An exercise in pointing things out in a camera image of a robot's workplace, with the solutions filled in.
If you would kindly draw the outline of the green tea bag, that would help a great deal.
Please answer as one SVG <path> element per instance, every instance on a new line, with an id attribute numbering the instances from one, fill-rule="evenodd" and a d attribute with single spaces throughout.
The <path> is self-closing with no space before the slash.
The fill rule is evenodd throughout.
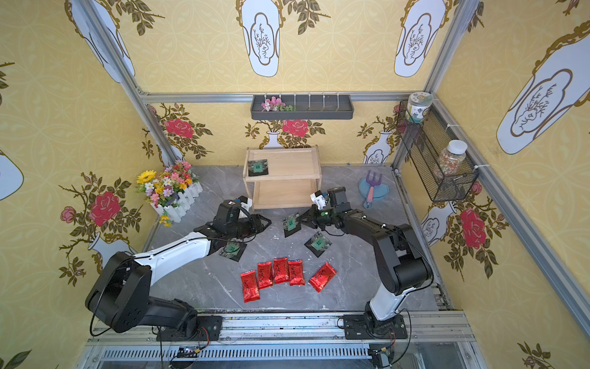
<path id="1" fill-rule="evenodd" d="M 247 175 L 249 177 L 258 177 L 268 175 L 267 159 L 253 160 L 247 162 Z"/>
<path id="2" fill-rule="evenodd" d="M 301 230 L 299 216 L 299 213 L 295 213 L 293 215 L 287 215 L 287 217 L 283 219 L 283 229 L 285 238 L 288 238 Z"/>
<path id="3" fill-rule="evenodd" d="M 319 258 L 332 245 L 332 242 L 322 232 L 317 232 L 304 245 Z"/>
<path id="4" fill-rule="evenodd" d="M 246 248 L 247 243 L 245 242 L 229 241 L 221 250 L 219 250 L 219 255 L 228 260 L 239 262 Z"/>

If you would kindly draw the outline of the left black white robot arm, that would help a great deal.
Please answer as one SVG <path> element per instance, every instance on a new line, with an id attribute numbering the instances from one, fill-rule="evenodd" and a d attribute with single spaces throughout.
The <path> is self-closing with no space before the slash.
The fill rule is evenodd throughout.
<path id="1" fill-rule="evenodd" d="M 184 265 L 228 246 L 255 238 L 271 225 L 263 215 L 249 212 L 247 199 L 223 201 L 213 221 L 177 241 L 150 252 L 116 252 L 89 292 L 85 306 L 92 317 L 116 333 L 137 326 L 168 328 L 185 340 L 201 333 L 198 312 L 188 303 L 150 295 L 151 286 Z"/>

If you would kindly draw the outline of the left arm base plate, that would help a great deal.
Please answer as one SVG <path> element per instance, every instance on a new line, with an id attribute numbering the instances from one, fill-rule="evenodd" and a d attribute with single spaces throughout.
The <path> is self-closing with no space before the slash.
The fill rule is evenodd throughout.
<path id="1" fill-rule="evenodd" d="M 223 318 L 220 315 L 204 315 L 190 318 L 178 329 L 166 327 L 157 333 L 157 341 L 217 341 Z"/>

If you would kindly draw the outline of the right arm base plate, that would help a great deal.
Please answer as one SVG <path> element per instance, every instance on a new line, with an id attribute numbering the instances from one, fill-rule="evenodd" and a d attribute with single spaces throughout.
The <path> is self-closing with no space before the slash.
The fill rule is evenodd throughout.
<path id="1" fill-rule="evenodd" d="M 402 315 L 378 321 L 370 312 L 362 315 L 345 315 L 344 331 L 347 340 L 407 339 L 408 326 Z"/>

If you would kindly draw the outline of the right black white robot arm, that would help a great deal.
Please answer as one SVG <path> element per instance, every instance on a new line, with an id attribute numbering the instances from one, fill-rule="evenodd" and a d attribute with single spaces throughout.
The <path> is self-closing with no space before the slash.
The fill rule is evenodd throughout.
<path id="1" fill-rule="evenodd" d="M 362 321 L 346 324 L 345 329 L 371 338 L 394 332 L 403 322 L 400 312 L 407 297 L 433 282 L 433 270 L 413 228 L 386 224 L 352 208 L 344 187 L 318 191 L 311 198 L 313 204 L 297 217 L 299 223 L 323 232 L 333 226 L 373 246 L 381 285 L 367 303 Z"/>

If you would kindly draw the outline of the wooden two-tier shelf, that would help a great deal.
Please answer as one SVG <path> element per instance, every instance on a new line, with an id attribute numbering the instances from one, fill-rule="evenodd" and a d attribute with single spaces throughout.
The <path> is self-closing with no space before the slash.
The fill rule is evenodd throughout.
<path id="1" fill-rule="evenodd" d="M 251 161 L 267 161 L 266 175 L 251 176 Z M 308 208 L 311 195 L 321 187 L 317 146 L 305 149 L 247 149 L 243 182 L 255 210 Z"/>

